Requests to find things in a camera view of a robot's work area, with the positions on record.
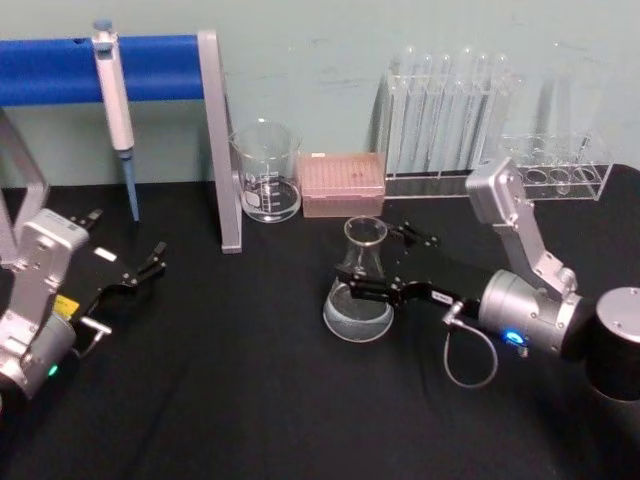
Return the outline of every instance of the black cylindrical base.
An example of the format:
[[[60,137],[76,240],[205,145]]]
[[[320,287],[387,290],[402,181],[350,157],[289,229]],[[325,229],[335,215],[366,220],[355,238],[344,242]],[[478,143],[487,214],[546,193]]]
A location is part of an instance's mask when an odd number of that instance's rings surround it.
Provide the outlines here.
[[[598,302],[587,347],[591,384],[616,400],[640,400],[640,293],[617,289]]]

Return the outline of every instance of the gray cable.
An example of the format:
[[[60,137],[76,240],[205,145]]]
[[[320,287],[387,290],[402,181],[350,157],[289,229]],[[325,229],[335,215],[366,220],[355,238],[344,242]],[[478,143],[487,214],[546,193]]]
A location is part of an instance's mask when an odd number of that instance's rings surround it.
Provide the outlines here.
[[[451,340],[451,334],[453,333],[452,329],[450,329],[449,332],[447,333],[447,339],[444,342],[444,354],[443,354],[444,370],[445,372],[447,372],[447,376],[451,379],[453,383],[455,383],[456,385],[462,388],[474,389],[474,388],[482,388],[487,386],[494,379],[494,377],[496,376],[496,373],[498,373],[498,352],[496,352],[496,347],[493,345],[489,337],[487,337],[480,330],[470,327],[468,325],[465,325],[462,322],[456,322],[456,327],[463,328],[471,333],[474,333],[478,335],[482,340],[484,340],[484,342],[489,346],[489,350],[491,351],[493,366],[491,367],[491,372],[489,373],[489,376],[484,380],[482,380],[481,382],[463,383],[460,380],[458,380],[453,375],[453,373],[451,373],[451,368],[449,368],[449,342]]]

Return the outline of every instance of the black tablecloth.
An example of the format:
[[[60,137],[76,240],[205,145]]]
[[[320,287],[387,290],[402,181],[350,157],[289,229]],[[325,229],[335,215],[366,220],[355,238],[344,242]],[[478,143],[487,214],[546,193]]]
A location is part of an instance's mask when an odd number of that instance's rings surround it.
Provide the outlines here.
[[[243,253],[225,256],[208,188],[140,186],[137,230],[121,186],[53,189],[62,214],[105,210],[94,243],[135,263],[164,240],[169,267],[152,294],[95,315],[114,334],[32,402],[3,479],[640,478],[640,405],[605,400],[580,365],[506,347],[489,387],[460,389],[428,305],[377,342],[337,339],[321,311],[344,219],[245,219]],[[583,295],[640,285],[639,192],[640,174],[616,167],[600,202],[539,203],[547,247]],[[506,266],[466,199],[388,202],[384,217]],[[476,342],[458,347],[462,370],[486,360]]]

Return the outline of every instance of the erlenmeyer flask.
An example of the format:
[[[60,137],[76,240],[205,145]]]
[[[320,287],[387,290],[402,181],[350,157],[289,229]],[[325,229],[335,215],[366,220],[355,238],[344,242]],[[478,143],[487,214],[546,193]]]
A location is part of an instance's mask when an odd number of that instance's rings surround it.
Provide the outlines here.
[[[344,224],[347,256],[342,266],[362,276],[383,277],[380,243],[387,226],[373,217],[354,217]],[[350,342],[370,342],[391,326],[393,308],[383,302],[355,299],[346,283],[338,279],[327,296],[324,321],[333,333]]]

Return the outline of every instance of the metal stand leg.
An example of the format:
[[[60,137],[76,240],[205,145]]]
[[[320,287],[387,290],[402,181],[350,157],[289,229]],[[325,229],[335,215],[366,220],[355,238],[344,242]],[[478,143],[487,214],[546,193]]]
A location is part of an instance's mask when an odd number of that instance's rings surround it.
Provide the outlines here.
[[[13,127],[4,109],[0,108],[0,145],[6,148],[13,163],[27,184],[25,194],[15,224],[7,212],[4,198],[0,195],[0,265],[6,266],[15,260],[16,245],[20,242],[22,227],[44,206],[49,193],[49,185],[38,165],[29,154],[18,131]]]
[[[216,182],[222,252],[240,253],[242,251],[242,207],[237,194],[237,172],[234,172],[231,167],[224,74],[215,31],[198,32],[198,55],[211,143],[213,175]]]

